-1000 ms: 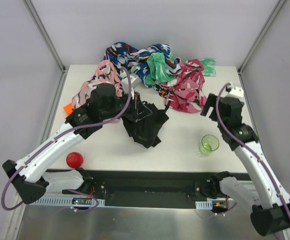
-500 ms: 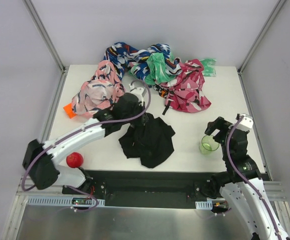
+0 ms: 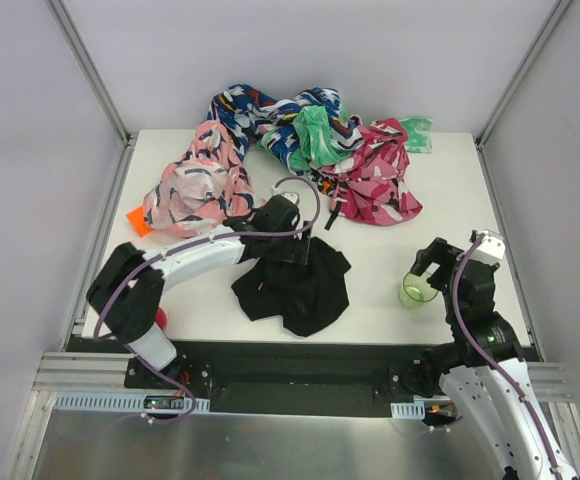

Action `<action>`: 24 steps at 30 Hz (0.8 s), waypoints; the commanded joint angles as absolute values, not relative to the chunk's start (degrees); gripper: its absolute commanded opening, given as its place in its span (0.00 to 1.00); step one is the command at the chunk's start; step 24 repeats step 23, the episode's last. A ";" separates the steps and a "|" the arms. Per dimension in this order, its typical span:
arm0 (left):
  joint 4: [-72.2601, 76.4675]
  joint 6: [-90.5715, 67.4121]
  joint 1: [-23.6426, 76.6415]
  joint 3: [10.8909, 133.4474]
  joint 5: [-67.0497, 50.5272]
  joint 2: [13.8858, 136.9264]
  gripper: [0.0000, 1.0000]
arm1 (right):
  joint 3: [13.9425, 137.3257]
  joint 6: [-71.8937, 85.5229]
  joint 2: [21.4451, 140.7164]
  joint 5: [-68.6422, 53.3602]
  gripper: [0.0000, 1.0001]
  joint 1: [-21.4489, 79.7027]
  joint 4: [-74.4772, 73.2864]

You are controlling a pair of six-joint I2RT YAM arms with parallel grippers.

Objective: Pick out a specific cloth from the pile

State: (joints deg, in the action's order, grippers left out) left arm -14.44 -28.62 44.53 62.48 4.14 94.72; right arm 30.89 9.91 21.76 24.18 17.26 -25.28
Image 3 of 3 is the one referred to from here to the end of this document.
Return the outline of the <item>blue patterned cloth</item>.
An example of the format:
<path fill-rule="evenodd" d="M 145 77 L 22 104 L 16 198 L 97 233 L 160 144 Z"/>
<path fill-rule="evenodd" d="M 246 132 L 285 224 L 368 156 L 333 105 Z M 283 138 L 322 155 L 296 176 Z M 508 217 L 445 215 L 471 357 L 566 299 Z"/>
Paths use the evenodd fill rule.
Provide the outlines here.
<path fill-rule="evenodd" d="M 349 115 L 335 89 L 314 87 L 291 99 L 275 99 L 247 84 L 235 84 L 212 98 L 207 118 L 223 124 L 243 158 L 268 130 L 288 125 L 301 108 L 312 105 Z"/>

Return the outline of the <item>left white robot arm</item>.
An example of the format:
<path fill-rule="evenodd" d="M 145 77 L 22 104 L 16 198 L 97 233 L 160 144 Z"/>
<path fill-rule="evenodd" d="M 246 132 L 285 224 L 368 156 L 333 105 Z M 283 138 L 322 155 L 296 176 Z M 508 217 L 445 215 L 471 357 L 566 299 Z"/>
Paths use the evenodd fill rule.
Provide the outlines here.
<path fill-rule="evenodd" d="M 206 272 L 251 259 L 305 263 L 311 224 L 299 223 L 298 204 L 296 193 L 283 192 L 254 213 L 195 238 L 147 250 L 131 242 L 118 245 L 86 294 L 99 315 L 93 336 L 106 326 L 131 353 L 164 371 L 177 351 L 156 324 L 162 295 Z"/>

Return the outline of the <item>light pink bird-print cloth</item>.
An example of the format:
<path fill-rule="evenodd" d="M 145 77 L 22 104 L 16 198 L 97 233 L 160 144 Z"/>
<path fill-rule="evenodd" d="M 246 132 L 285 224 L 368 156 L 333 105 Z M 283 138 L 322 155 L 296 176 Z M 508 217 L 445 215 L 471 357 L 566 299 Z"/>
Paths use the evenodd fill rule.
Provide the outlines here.
<path fill-rule="evenodd" d="M 180 160 L 164 169 L 144 197 L 143 221 L 154 231 L 186 239 L 209 232 L 258 206 L 250 177 L 228 130 L 218 121 L 198 126 Z"/>

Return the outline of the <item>black cloth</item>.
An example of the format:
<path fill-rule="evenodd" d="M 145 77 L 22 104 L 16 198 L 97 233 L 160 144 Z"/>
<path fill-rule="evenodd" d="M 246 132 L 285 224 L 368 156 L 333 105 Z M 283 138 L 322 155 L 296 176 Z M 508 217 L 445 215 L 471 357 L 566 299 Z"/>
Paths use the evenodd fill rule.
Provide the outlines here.
<path fill-rule="evenodd" d="M 334 323 L 349 307 L 345 275 L 351 265 L 324 240 L 311 240 L 304 265 L 260 259 L 231 289 L 251 321 L 273 316 L 298 337 Z"/>

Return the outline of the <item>green white cloth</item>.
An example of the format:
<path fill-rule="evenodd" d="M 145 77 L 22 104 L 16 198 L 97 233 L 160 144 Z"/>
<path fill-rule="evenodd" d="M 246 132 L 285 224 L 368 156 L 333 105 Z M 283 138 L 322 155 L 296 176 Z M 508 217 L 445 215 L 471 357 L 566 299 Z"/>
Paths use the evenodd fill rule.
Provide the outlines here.
<path fill-rule="evenodd" d="M 324 106 L 305 106 L 288 125 L 268 130 L 258 146 L 290 172 L 331 167 L 346 161 L 366 144 L 395 137 L 409 153 L 433 150 L 429 117 L 387 118 L 365 125 L 358 116 L 336 113 Z"/>

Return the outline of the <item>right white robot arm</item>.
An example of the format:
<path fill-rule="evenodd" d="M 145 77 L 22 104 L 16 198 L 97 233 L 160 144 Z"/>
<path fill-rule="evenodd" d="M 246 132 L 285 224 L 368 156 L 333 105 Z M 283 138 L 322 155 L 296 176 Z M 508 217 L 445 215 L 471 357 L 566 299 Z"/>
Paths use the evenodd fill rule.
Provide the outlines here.
<path fill-rule="evenodd" d="M 417 252 L 411 274 L 444 299 L 452 342 L 430 347 L 401 379 L 430 398 L 443 392 L 484 447 L 499 479 L 575 479 L 534 393 L 514 328 L 495 308 L 504 240 L 476 231 L 462 250 L 442 238 Z"/>

